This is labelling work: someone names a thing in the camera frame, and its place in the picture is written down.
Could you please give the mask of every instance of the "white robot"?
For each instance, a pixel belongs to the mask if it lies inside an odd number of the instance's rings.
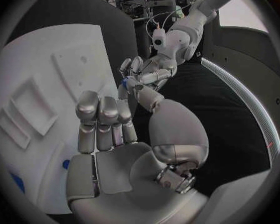
[[[121,183],[119,187],[115,187],[116,182],[113,186],[108,186],[109,177],[104,172],[108,173],[111,169],[114,170],[114,167],[110,169],[98,167],[109,163],[105,157],[111,159],[117,157],[116,150],[120,147],[140,143],[137,142],[132,123],[128,94],[133,95],[141,106],[152,113],[149,121],[151,150],[155,158],[164,164],[152,182],[180,194],[186,194],[191,190],[195,181],[191,170],[201,167],[208,156],[206,131],[189,109],[180,103],[165,99],[157,91],[167,79],[175,75],[179,64],[191,59],[201,40],[204,24],[211,21],[216,16],[216,10],[228,1],[196,0],[189,10],[189,15],[178,20],[167,33],[157,28],[152,36],[153,45],[158,50],[157,55],[145,62],[140,57],[136,57],[133,61],[128,58],[123,62],[120,72],[124,79],[119,86],[118,100],[111,97],[99,98],[98,94],[92,91],[85,91],[81,95],[76,106],[76,114],[81,120],[78,149],[82,155],[74,157],[71,161],[67,182],[69,203],[76,200],[77,196],[81,197],[81,193],[84,195],[83,198],[95,199],[100,196],[97,172],[104,193],[98,204],[107,203],[105,201],[107,193],[117,194],[129,190],[129,184],[122,180],[116,181]],[[83,184],[85,181],[80,181],[78,186],[77,181],[74,181],[81,179],[78,164],[83,163],[83,160],[88,160],[88,165],[93,167],[92,181],[87,180],[92,187],[91,191],[89,185]],[[88,204],[89,207],[95,206],[93,201],[89,201]]]

